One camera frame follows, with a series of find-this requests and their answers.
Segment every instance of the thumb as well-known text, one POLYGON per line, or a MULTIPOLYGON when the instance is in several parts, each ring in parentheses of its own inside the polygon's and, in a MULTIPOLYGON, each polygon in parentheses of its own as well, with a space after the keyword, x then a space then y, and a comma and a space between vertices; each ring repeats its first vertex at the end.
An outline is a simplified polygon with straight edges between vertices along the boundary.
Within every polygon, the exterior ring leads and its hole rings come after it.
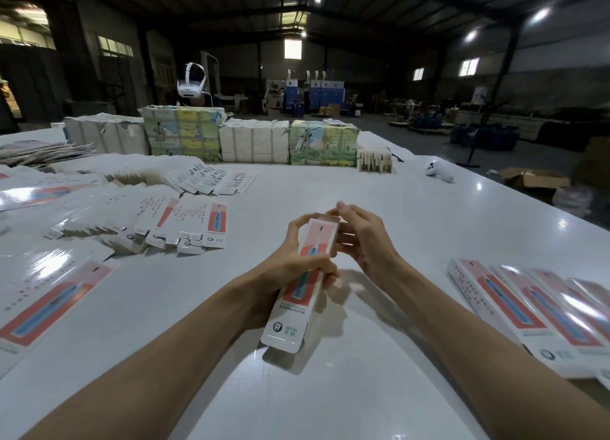
POLYGON ((296 262, 297 274, 303 274, 310 270, 321 270, 323 273, 333 273, 337 271, 337 266, 332 263, 328 254, 316 254, 299 256, 296 262))
POLYGON ((346 205, 345 202, 339 201, 337 203, 337 212, 343 217, 345 221, 347 221, 355 229, 358 229, 358 227, 362 226, 362 222, 364 221, 364 219, 360 215, 355 213, 349 205, 346 205))

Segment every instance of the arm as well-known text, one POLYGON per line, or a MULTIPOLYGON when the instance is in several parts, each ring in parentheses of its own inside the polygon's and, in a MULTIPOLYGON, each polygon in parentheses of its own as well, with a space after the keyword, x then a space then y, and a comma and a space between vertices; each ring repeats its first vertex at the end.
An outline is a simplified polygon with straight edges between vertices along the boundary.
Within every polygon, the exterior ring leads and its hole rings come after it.
POLYGON ((492 438, 604 438, 610 415, 405 262, 381 219, 339 203, 337 251, 352 256, 418 326, 492 438))
POLYGON ((277 291, 314 268, 337 275, 326 254, 298 255, 298 230, 268 259, 226 284, 177 324, 67 399, 21 440, 166 439, 229 343, 267 322, 277 291))

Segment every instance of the toothbrush image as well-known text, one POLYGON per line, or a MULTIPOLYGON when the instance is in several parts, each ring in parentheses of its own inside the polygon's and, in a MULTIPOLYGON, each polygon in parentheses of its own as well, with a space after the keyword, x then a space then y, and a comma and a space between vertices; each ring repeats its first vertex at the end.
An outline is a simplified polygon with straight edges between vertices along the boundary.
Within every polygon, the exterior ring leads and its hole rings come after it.
POLYGON ((542 305, 549 313, 551 313, 553 315, 553 317, 557 321, 559 321, 561 323, 561 325, 566 329, 566 331, 568 331, 570 336, 572 336, 574 339, 578 340, 578 342, 583 342, 585 344, 587 342, 589 342, 587 337, 583 334, 583 332, 580 329, 578 329, 578 327, 576 327, 565 316, 563 316, 561 313, 557 312, 557 309, 546 300, 546 297, 544 297, 542 294, 539 294, 534 289, 530 289, 530 292, 531 292, 531 295, 533 295, 538 300, 538 303, 540 303, 540 305, 542 305))
MULTIPOLYGON (((311 247, 311 249, 309 249, 309 252, 308 252, 309 256, 316 255, 318 253, 318 250, 320 249, 318 243, 320 242, 320 234, 322 233, 323 229, 324 229, 324 226, 321 226, 320 232, 318 233, 318 236, 316 237, 313 247, 311 247)), ((305 294, 305 289, 307 288, 307 283, 309 282, 309 273, 311 273, 311 272, 301 274, 301 277, 299 278, 299 282, 296 284, 295 291, 292 293, 292 296, 294 298, 299 299, 299 300, 301 300, 303 298, 303 295, 305 294)))
POLYGON ((504 302, 504 304, 515 314, 515 316, 521 321, 523 324, 534 324, 532 320, 530 320, 525 313, 521 311, 521 309, 513 302, 510 297, 507 297, 502 289, 499 288, 497 284, 488 278, 484 278, 487 285, 493 289, 493 291, 498 295, 500 300, 504 302))
POLYGON ((214 217, 214 231, 220 231, 220 220, 222 215, 220 212, 216 212, 216 216, 214 217))
POLYGON ((50 300, 45 306, 43 306, 40 310, 38 310, 34 315, 30 316, 26 321, 24 321, 18 328, 16 328, 12 335, 15 337, 23 337, 28 333, 33 331, 36 326, 41 324, 46 318, 50 316, 51 313, 56 311, 59 307, 64 305, 72 296, 74 292, 76 292, 80 288, 80 284, 74 284, 70 287, 62 290, 57 297, 50 300))

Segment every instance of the game controller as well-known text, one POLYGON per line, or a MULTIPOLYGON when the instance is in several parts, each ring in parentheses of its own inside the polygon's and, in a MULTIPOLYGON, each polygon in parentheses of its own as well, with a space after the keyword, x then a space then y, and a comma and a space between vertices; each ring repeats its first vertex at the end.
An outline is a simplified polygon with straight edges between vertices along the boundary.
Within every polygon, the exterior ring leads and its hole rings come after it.
POLYGON ((428 165, 424 170, 424 173, 428 176, 438 175, 446 182, 453 183, 453 173, 451 173, 451 171, 439 161, 431 162, 430 165, 428 165))

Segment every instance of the table surface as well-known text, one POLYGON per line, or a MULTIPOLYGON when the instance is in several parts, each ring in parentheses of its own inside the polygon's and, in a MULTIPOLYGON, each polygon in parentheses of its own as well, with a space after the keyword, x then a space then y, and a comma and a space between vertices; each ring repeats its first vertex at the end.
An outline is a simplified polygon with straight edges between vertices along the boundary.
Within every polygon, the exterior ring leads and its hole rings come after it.
MULTIPOLYGON (((52 408, 268 256, 290 220, 344 200, 377 213, 400 254, 461 304, 451 257, 550 268, 608 284, 610 233, 451 164, 455 183, 353 168, 226 164, 259 172, 228 202, 229 246, 203 256, 123 259, 0 380, 3 439, 52 408)), ((289 356, 247 331, 180 420, 178 439, 485 439, 482 428, 408 318, 340 254, 342 280, 318 304, 311 338, 289 356)))

